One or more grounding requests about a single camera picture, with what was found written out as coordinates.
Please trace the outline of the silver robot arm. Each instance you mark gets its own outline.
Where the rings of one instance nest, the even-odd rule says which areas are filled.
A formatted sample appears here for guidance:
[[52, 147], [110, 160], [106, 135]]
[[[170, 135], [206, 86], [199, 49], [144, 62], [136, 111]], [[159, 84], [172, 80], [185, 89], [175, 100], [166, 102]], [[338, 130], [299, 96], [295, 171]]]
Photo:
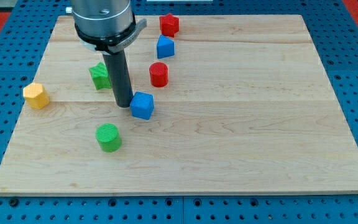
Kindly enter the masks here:
[[116, 54], [130, 46], [147, 27], [136, 20], [131, 0], [71, 0], [80, 42], [89, 50]]

